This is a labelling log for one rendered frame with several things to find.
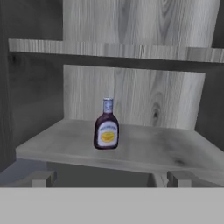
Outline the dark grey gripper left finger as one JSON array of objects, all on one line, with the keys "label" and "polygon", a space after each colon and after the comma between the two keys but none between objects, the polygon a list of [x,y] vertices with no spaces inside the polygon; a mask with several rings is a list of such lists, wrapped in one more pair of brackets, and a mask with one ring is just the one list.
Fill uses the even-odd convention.
[{"label": "dark grey gripper left finger", "polygon": [[28,177],[9,183],[5,187],[52,187],[56,179],[56,171],[35,171]]}]

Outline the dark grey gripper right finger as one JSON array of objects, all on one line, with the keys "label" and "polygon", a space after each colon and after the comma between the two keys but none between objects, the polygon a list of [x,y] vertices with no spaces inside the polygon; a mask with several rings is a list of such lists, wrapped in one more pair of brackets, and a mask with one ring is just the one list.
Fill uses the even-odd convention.
[{"label": "dark grey gripper right finger", "polygon": [[168,187],[221,187],[221,185],[198,178],[190,171],[168,171]]}]

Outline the grey wooden cabinet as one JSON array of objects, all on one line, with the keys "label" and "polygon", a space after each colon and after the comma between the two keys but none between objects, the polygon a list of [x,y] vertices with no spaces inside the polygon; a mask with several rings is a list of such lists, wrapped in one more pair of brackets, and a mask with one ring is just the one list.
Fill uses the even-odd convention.
[{"label": "grey wooden cabinet", "polygon": [[[224,186],[224,151],[199,134],[221,0],[0,0],[0,186],[161,186],[189,171]],[[118,146],[94,147],[103,99]]]}]

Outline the dark sauce bottle white label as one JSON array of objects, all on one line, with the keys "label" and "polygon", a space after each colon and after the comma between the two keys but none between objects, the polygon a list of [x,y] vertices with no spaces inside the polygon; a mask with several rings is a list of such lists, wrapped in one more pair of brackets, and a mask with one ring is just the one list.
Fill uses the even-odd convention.
[{"label": "dark sauce bottle white label", "polygon": [[98,150],[112,150],[118,146],[119,123],[113,114],[114,100],[103,99],[103,111],[94,126],[94,147]]}]

